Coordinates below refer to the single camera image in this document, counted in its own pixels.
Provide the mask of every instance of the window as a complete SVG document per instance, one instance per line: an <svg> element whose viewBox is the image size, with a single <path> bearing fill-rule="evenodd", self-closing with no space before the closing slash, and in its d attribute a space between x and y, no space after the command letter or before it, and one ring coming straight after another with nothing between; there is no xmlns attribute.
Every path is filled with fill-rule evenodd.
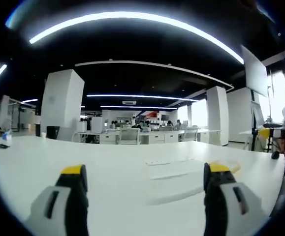
<svg viewBox="0 0 285 236"><path fill-rule="evenodd" d="M187 106L180 107L177 109L177 119L183 123L183 121L188 121L188 112L187 112Z"/></svg>
<svg viewBox="0 0 285 236"><path fill-rule="evenodd" d="M199 127L208 126L207 101L202 99L191 105L191 123Z"/></svg>
<svg viewBox="0 0 285 236"><path fill-rule="evenodd" d="M285 76L282 72L273 74L267 77L267 85L269 87L269 99L262 95L259 96L259 103L264 116L264 119L270 115L269 101L271 104L271 118L273 122L283 122L284 116L282 110L285 107Z"/></svg>

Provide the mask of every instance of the black ceiling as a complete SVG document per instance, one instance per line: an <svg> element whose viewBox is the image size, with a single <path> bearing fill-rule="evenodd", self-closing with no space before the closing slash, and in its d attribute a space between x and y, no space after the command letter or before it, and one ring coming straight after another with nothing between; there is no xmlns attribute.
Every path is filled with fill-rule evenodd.
<svg viewBox="0 0 285 236"><path fill-rule="evenodd" d="M31 45L29 39L64 20L107 11L153 13L186 22L219 39L239 55L240 45L260 60L285 50L284 36L257 10L238 0L30 0L12 29L4 26L16 6L9 1L0 12L0 62L8 68L0 77L0 96L18 100L41 98L50 72L73 68L85 81L83 105L121 105L120 100L87 99L86 94L121 93L185 97L215 82L192 74L136 64L77 63L100 60L137 60L190 69L227 82L244 69L224 50L177 27L146 20L109 19L81 23ZM165 106L172 101L138 100Z"/></svg>

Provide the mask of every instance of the ceiling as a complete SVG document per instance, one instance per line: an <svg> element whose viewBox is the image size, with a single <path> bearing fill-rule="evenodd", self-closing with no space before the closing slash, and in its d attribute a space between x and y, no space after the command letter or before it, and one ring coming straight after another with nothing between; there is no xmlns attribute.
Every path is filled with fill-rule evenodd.
<svg viewBox="0 0 285 236"><path fill-rule="evenodd" d="M68 19L108 11L135 11L166 16L197 27L239 55L244 45L260 60L285 50L284 36L274 24L242 1L228 0L28 0L4 25L17 6L10 1L0 12L0 77L3 94L17 100L41 100L50 72L74 69L85 81L86 110L121 105L124 99L87 98L87 94L143 94L186 97L221 84L190 73L138 64L75 64L101 60L136 60L171 64L224 82L244 66L223 49L189 31L141 19L105 19L77 24L30 44L29 39ZM174 101L138 99L138 105L167 106Z"/></svg>

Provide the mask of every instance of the air vent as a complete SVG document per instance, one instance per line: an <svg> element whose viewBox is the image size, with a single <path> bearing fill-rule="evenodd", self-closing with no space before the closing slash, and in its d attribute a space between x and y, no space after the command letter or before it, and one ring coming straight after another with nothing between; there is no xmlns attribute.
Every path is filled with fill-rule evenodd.
<svg viewBox="0 0 285 236"><path fill-rule="evenodd" d="M136 101L123 101L123 105L136 105Z"/></svg>

